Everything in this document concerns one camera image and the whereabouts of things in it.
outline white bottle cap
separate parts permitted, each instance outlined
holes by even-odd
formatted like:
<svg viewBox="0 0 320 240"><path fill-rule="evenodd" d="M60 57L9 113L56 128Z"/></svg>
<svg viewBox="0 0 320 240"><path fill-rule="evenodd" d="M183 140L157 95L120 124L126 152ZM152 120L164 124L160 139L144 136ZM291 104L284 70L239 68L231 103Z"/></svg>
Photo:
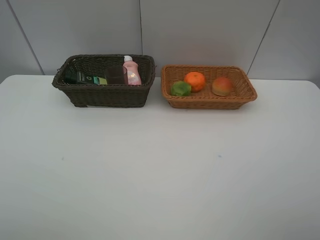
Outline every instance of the white bottle cap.
<svg viewBox="0 0 320 240"><path fill-rule="evenodd" d="M127 62L127 61L132 61L132 57L126 55L124 56L124 61Z"/></svg>

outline orange wicker basket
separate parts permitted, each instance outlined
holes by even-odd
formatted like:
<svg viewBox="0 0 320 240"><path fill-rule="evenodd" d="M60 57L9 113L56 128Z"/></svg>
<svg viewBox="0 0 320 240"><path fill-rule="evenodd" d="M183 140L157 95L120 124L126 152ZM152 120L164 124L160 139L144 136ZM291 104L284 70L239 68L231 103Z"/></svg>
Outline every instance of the orange wicker basket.
<svg viewBox="0 0 320 240"><path fill-rule="evenodd" d="M204 74L204 89L200 92L192 92L190 96L172 96L173 83L183 81L189 72ZM232 81L233 91L229 96L218 96L212 93L212 82L217 77L227 77ZM161 90L169 104L177 109L234 110L257 99L256 90L247 75L236 66L166 65L161 72Z"/></svg>

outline white table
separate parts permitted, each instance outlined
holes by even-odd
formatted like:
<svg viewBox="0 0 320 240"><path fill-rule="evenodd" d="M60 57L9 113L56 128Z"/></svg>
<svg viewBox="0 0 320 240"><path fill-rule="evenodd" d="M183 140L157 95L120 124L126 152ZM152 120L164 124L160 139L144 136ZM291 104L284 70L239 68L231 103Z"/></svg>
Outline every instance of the white table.
<svg viewBox="0 0 320 240"><path fill-rule="evenodd" d="M320 239L320 90L252 80L239 110L76 108L0 84L1 240Z"/></svg>

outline pink bottle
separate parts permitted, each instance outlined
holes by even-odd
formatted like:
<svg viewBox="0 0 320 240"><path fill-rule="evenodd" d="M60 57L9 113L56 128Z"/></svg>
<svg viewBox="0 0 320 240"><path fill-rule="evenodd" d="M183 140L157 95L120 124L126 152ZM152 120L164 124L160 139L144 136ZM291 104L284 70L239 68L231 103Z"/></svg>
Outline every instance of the pink bottle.
<svg viewBox="0 0 320 240"><path fill-rule="evenodd" d="M138 73L138 64L132 60L132 57L124 56L123 66L127 69L128 84L141 85L141 78Z"/></svg>

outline green fruit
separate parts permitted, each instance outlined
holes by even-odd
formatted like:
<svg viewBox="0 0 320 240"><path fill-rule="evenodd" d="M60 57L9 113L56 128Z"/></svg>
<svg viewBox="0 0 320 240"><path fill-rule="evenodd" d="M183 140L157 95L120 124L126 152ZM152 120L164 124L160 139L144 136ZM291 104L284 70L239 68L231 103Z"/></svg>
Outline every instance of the green fruit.
<svg viewBox="0 0 320 240"><path fill-rule="evenodd" d="M185 81L177 81L171 87L171 95L178 97L187 97L191 93L191 85Z"/></svg>

